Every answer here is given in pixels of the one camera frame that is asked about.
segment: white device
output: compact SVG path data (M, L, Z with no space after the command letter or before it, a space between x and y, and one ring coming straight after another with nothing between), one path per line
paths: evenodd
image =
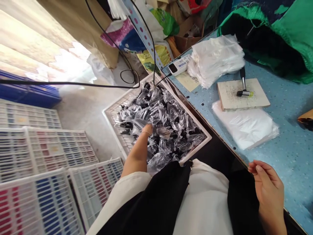
M185 72L187 70L187 66L188 63L191 60L191 56L190 55L186 55L182 58L180 58L179 60L171 63L169 65L169 69L170 72L172 73L172 75L177 76L179 74L181 74L182 72Z

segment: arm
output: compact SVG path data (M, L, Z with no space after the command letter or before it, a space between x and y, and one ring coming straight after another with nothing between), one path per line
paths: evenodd
M127 156L121 177L137 171L147 172L148 137L152 134L152 125L147 124L142 131Z
M248 171L253 174L260 202L259 216L267 235L287 235L284 221L284 184L268 164L254 160Z

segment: black cable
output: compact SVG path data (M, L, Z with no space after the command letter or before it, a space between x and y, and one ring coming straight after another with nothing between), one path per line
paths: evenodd
M107 87L107 88L129 88L129 89L137 89L140 87L140 82L139 82L139 76L137 74L137 72L135 70L133 70L129 60L126 58L126 56L122 53L122 51L119 49L119 47L116 45L116 43L111 39L111 37L106 33L106 31L102 28L102 26L99 24L99 22L97 21L97 19L95 18L94 14L92 13L92 10L90 9L90 6L88 4L88 1L85 0L87 7L92 15L92 17L94 18L94 20L96 21L96 23L98 24L98 26L102 29L102 31L106 34L106 36L114 43L114 45L117 47L117 49L121 52L121 55L125 58L125 60L127 61L127 63L129 64L130 69L128 70L123 70L120 72L120 77L123 80L123 82L127 83L127 84L133 84L136 80L135 80L135 73L137 75L137 81L138 81L138 85L135 87L132 86L109 86L109 85L96 85L96 84L90 84L90 83L78 83L78 82L30 82L30 81L17 81L17 80L2 80L0 79L0 84L11 84L11 85L80 85L80 86L94 86L94 87ZM134 81L132 83L126 82L123 78L122 78L122 73L125 71L131 71L134 77Z
M162 79L156 84L156 86L158 86L160 82L162 82L165 78L167 78L167 77L169 77L169 76L171 76L171 75L172 75L171 73L168 74L168 75L166 75L164 78L162 78Z
M151 40L152 40L152 45L153 45L153 55L154 55L154 68L153 68L153 85L155 85L155 78L156 78L156 66L157 66L157 62L156 62L156 47L154 45L154 41L153 41L153 37L152 37L152 34L150 32L150 29L146 23L146 21L144 20L140 10L138 9L138 7L136 6L136 4L133 2L133 0L130 0L131 3L134 5L134 7L136 8L136 10L138 11L140 17L142 18L143 22L144 22L144 25L146 26L149 34L150 34L150 37L151 37Z

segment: hand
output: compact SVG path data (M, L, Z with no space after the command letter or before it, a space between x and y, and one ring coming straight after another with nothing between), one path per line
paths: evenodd
M142 131L146 131L146 132L149 132L150 134L152 134L152 132L153 132L152 124L145 125L144 128L142 129Z
M267 163L254 160L248 171L254 175L260 202L259 215L266 234L287 234L284 222L284 184Z

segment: person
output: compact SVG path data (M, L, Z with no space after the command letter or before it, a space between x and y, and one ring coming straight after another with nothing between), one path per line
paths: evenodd
M243 221L240 218L244 215L238 211L238 201L232 203L234 198L228 195L231 180L209 165L194 159L185 167L171 162L153 177L147 173L147 143L152 131L152 125L143 128L120 180L87 235L287 234L284 185L270 165L257 160L249 163L248 171L255 181L257 216L256 221L238 226L236 221ZM253 212L247 214L247 220L253 217Z

